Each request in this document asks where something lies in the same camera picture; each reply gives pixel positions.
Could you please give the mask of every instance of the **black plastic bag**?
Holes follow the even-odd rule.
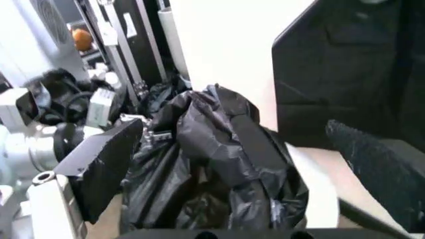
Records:
[[[141,228],[287,229],[308,190],[258,109],[219,86],[186,91],[152,120],[174,139],[142,145],[123,180],[121,233]]]

